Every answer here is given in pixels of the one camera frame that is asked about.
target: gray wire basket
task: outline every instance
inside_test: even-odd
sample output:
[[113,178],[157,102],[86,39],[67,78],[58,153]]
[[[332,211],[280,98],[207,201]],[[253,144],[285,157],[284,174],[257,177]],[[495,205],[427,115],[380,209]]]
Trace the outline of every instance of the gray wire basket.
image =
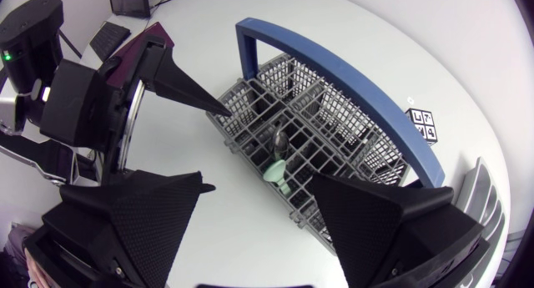
[[335,252],[315,202],[315,172],[401,185],[408,164],[382,129],[333,84],[288,54],[264,64],[256,78],[240,80],[219,101],[231,117],[208,113],[232,153],[261,178],[275,158],[270,140],[277,126],[290,138],[287,196],[266,183],[291,211],[290,218]]

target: blue handle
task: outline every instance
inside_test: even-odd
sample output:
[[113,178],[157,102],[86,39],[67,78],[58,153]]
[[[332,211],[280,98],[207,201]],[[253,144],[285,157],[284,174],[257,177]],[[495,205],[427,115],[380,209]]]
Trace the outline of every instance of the blue handle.
[[324,76],[382,128],[425,187],[441,187],[445,174],[430,146],[402,110],[365,75],[309,39],[254,18],[235,25],[244,79],[258,73],[256,39],[298,58]]

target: black device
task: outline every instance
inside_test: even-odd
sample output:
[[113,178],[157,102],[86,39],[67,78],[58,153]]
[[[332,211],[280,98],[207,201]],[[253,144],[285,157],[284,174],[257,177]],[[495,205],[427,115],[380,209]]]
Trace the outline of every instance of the black device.
[[[55,184],[70,184],[81,174],[108,184],[128,173],[129,140],[145,90],[231,115],[174,64],[172,48],[162,38],[146,37],[123,87],[113,88],[105,83],[107,74],[63,59],[62,23],[61,0],[30,0],[0,25],[0,54],[8,75],[0,90],[0,151],[38,167]],[[52,139],[41,143],[20,136],[27,120]],[[66,145],[90,148],[96,158],[87,161]]]
[[135,171],[99,188],[66,184],[62,203],[24,244],[61,287],[109,277],[125,286],[163,287],[199,195],[214,189],[200,172]]
[[98,68],[98,73],[104,78],[104,80],[107,80],[113,71],[120,66],[121,62],[123,62],[123,59],[119,56],[108,58],[102,63],[100,68]]
[[451,205],[452,188],[399,188],[323,174],[314,175],[311,187],[350,287],[461,280],[478,260],[461,263],[487,251],[488,244],[479,243],[482,225]]
[[109,0],[114,14],[137,18],[150,17],[149,0]]
[[129,29],[111,22],[106,22],[100,30],[98,30],[89,45],[91,45],[91,48],[98,55],[100,60],[105,62],[129,35]]

